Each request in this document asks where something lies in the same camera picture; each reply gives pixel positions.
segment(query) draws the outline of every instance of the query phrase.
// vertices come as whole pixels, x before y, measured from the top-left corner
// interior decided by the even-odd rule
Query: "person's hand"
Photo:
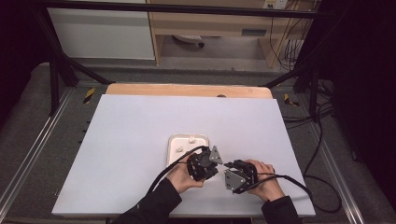
[[[175,187],[179,194],[183,193],[189,188],[201,188],[204,185],[204,180],[195,181],[189,175],[189,171],[187,170],[187,164],[185,162],[187,162],[189,157],[192,155],[193,153],[181,160],[180,162],[184,163],[176,165],[174,168],[172,168],[172,170],[168,172],[168,175],[166,176],[171,181],[172,185]]]
[[[254,160],[247,160],[246,162],[251,163],[256,167],[259,181],[271,176],[260,174],[275,173],[274,167],[271,164],[264,164],[264,162]],[[250,189],[247,192],[259,196],[265,202],[268,200],[271,202],[285,196],[285,193],[283,193],[283,190],[279,186],[279,183],[276,179],[265,181],[264,183],[257,186],[257,188]]]

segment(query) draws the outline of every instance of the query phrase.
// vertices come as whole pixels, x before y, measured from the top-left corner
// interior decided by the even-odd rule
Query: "white tabletop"
[[[102,95],[52,210],[64,217],[114,217],[133,207],[165,168],[175,133],[201,133],[224,162],[255,159],[304,183],[276,100]],[[301,217],[315,214],[305,192],[279,179]],[[232,194],[220,172],[181,194],[171,217],[261,217],[262,201]]]

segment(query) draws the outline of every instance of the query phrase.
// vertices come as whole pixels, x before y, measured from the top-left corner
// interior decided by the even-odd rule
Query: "white plastic object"
[[[199,146],[209,146],[209,139],[204,134],[182,133],[173,134],[168,142],[168,158],[167,166],[178,158],[183,156],[186,152]]]

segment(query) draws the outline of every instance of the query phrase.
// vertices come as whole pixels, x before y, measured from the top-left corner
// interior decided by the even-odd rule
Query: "black metal frame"
[[[26,1],[29,4],[30,12],[39,25],[41,31],[45,34],[51,49],[52,60],[50,61],[51,72],[51,115],[59,105],[59,88],[57,76],[63,78],[66,86],[77,86],[78,79],[71,67],[76,68],[85,75],[92,77],[102,84],[111,84],[114,81],[107,80],[95,74],[90,69],[75,62],[69,58],[62,50],[61,44],[52,29],[50,29],[43,16],[43,10],[48,7],[53,8],[70,8],[70,9],[90,9],[90,10],[113,10],[113,11],[143,11],[143,12],[168,12],[168,13],[194,13],[194,14],[215,14],[215,15],[235,15],[235,16],[254,16],[254,17],[273,17],[273,18],[302,18],[327,20],[335,17],[330,12],[316,11],[291,11],[291,10],[273,10],[273,9],[256,9],[241,7],[204,7],[204,6],[183,6],[183,5],[159,5],[159,4],[134,4],[134,3],[108,3],[108,2],[85,2],[85,1],[63,1],[63,0],[33,0]],[[306,66],[300,66],[289,72],[286,76],[278,78],[266,85],[272,88],[284,80],[294,77],[299,71],[306,69]]]

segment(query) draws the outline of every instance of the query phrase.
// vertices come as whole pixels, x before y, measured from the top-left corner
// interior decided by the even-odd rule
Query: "floor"
[[[269,69],[258,50],[257,40],[253,38],[205,37],[204,41],[205,47],[200,49],[198,46],[181,43],[168,36],[165,39],[163,60],[160,65],[152,62],[141,64],[119,62],[115,68],[114,62],[108,62],[102,67],[93,61],[85,63],[101,76],[114,78],[118,82],[257,86],[287,72],[285,69],[288,68],[287,66]],[[44,141],[41,154],[33,161],[35,165],[30,168],[29,175],[23,179],[24,184],[19,186],[19,193],[8,200],[13,204],[10,207],[3,206],[5,198],[1,198],[1,215],[4,216],[0,218],[4,218],[3,223],[104,223],[102,219],[69,220],[55,217],[50,213],[56,201],[56,194],[62,188],[67,171],[78,152],[79,141],[83,140],[84,130],[89,127],[87,121],[92,117],[100,94],[106,91],[106,86],[98,85],[80,73],[78,76],[81,80],[80,85],[72,90],[71,100],[64,108],[64,114],[55,128],[50,131],[50,137]],[[302,117],[303,107],[296,104],[302,104],[301,99],[305,98],[305,95],[294,94],[291,88],[294,80],[292,78],[273,88],[272,93],[279,102],[283,116]],[[95,94],[90,103],[84,105],[82,101],[91,87],[96,88]],[[285,93],[290,96],[293,104],[285,104]],[[319,103],[327,101],[326,98],[326,96],[319,97]],[[48,121],[49,111],[48,68],[43,65],[33,72],[32,80],[21,101],[14,107],[6,124],[1,127],[0,193],[7,192],[8,184],[26,155],[29,155],[36,137]],[[343,209],[334,214],[318,210],[316,217],[305,218],[304,222],[396,223],[395,212],[371,178],[365,165],[352,160],[351,150],[336,117],[328,116],[323,119],[322,124],[324,143],[333,154],[364,222],[352,222]],[[310,125],[306,123],[297,127],[295,124],[287,124],[290,141],[302,170],[308,164],[312,151],[318,143],[313,134],[314,126]],[[332,182],[322,153],[314,160],[310,174]],[[337,206],[334,193],[326,185],[309,179],[306,180],[306,184],[312,186],[314,196],[318,198],[316,201],[318,206],[329,209]],[[255,223],[264,223],[264,221],[256,218]]]

